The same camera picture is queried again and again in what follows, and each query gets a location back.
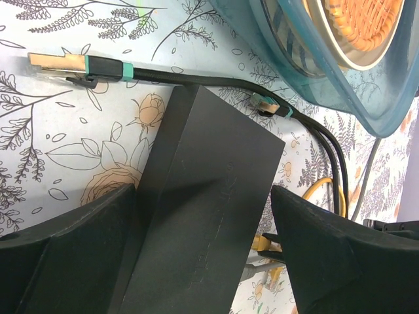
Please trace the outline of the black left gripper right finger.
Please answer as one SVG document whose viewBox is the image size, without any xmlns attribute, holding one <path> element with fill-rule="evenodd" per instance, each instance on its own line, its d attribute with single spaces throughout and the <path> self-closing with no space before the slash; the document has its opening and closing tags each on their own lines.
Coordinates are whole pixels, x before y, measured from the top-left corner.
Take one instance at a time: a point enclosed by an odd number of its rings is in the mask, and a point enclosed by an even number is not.
<svg viewBox="0 0 419 314">
<path fill-rule="evenodd" d="M 418 240 L 376 231 L 273 186 L 299 313 L 417 313 Z"/>
</svg>

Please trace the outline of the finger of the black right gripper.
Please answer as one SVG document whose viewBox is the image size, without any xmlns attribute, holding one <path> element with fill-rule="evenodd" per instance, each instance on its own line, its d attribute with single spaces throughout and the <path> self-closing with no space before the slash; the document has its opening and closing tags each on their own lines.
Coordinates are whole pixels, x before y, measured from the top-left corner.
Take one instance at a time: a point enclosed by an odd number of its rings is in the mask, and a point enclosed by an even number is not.
<svg viewBox="0 0 419 314">
<path fill-rule="evenodd" d="M 386 232 L 399 237 L 405 237 L 408 239 L 418 239 L 419 238 L 419 222 L 418 221 L 408 221 L 408 222 L 381 222 L 378 220 L 365 219 L 363 225 L 379 231 Z"/>
</svg>

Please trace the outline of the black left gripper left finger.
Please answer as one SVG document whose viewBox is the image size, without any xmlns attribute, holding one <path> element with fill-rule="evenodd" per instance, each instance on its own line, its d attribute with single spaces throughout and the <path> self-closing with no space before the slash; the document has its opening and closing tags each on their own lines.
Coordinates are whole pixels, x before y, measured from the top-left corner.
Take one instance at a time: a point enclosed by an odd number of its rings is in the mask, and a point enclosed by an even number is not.
<svg viewBox="0 0 419 314">
<path fill-rule="evenodd" d="M 131 184 L 1 237 L 2 313 L 107 313 L 132 222 Z"/>
</svg>

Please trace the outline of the black network switch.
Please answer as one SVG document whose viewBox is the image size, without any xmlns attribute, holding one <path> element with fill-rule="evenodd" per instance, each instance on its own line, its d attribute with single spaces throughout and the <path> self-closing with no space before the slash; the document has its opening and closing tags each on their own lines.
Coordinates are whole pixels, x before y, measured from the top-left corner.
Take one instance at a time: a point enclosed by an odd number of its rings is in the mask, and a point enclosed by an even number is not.
<svg viewBox="0 0 419 314">
<path fill-rule="evenodd" d="M 228 313 L 285 143 L 203 86 L 176 86 L 139 182 L 146 232 L 121 313 Z"/>
</svg>

